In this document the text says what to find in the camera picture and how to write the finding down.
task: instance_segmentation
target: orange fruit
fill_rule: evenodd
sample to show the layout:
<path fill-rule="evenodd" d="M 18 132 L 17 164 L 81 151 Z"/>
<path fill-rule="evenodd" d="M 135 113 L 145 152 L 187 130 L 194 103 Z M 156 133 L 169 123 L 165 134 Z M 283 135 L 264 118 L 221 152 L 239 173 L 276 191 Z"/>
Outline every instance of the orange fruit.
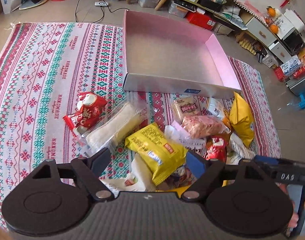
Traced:
<path fill-rule="evenodd" d="M 278 28 L 277 25 L 272 24 L 272 25 L 270 25 L 269 27 L 270 27 L 270 30 L 271 30 L 273 33 L 275 33 L 275 34 L 278 33 L 279 28 Z"/>
<path fill-rule="evenodd" d="M 267 7 L 267 12 L 268 12 L 268 14 L 271 16 L 271 17 L 275 17 L 276 16 L 276 11 L 275 11 L 275 9 L 274 8 L 272 8 L 272 7 Z"/>

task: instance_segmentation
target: yellow biscuit package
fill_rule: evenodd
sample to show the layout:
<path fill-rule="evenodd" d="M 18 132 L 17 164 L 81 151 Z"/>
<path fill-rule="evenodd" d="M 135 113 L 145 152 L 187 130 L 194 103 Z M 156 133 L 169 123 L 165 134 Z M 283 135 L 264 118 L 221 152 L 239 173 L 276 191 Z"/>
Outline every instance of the yellow biscuit package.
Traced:
<path fill-rule="evenodd" d="M 254 118 L 248 103 L 236 92 L 235 100 L 230 110 L 230 124 L 246 147 L 254 139 Z"/>
<path fill-rule="evenodd" d="M 152 182 L 159 185 L 186 161 L 187 149 L 167 140 L 156 123 L 128 136 L 125 147 L 140 154 L 153 172 Z"/>

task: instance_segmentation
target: black electronic device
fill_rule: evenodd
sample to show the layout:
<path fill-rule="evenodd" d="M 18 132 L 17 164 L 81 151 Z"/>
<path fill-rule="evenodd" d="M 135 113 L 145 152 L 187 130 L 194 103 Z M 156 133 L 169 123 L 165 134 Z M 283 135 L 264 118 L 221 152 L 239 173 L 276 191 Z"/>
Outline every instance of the black electronic device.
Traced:
<path fill-rule="evenodd" d="M 181 198 L 175 192 L 120 192 L 114 198 L 98 180 L 109 162 L 104 148 L 71 163 L 41 163 L 3 201 L 13 238 L 283 240 L 293 206 L 275 182 L 305 187 L 304 166 L 265 157 L 225 165 L 189 151 L 186 163 L 198 180 Z M 75 187 L 61 178 L 73 179 Z M 227 179 L 235 182 L 222 187 Z"/>

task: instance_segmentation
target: drawer handle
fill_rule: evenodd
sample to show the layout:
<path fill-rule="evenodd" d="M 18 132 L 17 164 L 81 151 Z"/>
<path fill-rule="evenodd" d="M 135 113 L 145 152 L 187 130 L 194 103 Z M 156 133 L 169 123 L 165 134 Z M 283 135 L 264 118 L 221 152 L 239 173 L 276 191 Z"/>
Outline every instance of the drawer handle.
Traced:
<path fill-rule="evenodd" d="M 263 36 L 264 38 L 266 38 L 266 35 L 263 34 L 261 31 L 259 31 L 259 34 L 260 34 L 261 36 Z"/>

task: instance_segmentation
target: tiled floor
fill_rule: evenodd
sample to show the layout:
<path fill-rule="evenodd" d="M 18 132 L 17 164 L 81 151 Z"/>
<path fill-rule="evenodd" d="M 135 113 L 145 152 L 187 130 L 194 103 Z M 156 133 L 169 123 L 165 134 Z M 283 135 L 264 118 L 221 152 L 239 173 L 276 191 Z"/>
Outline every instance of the tiled floor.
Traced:
<path fill-rule="evenodd" d="M 82 22 L 94 22 L 102 17 L 102 11 L 94 6 L 97 0 L 80 0 L 77 10 L 77 19 Z M 0 15 L 0 51 L 9 34 L 10 23 L 18 22 L 73 22 L 78 0 L 61 2 L 48 1 L 44 5 L 28 10 L 16 10 L 8 15 Z M 126 4 L 125 1 L 111 2 L 110 10 L 127 7 L 130 10 L 149 12 L 176 20 L 186 20 L 170 15 L 166 10 L 154 11 L 152 8 L 141 8 L 137 4 Z M 100 23 L 122 25 L 124 10 L 110 13 L 104 8 L 105 17 Z M 262 77 L 270 109 L 282 148 L 282 156 L 293 160 L 305 161 L 305 111 L 287 109 L 287 104 L 296 100 L 296 97 L 280 83 L 274 76 L 272 69 L 257 62 L 256 57 L 241 48 L 234 38 L 224 35 L 217 36 L 226 54 L 242 60 L 255 69 Z"/>

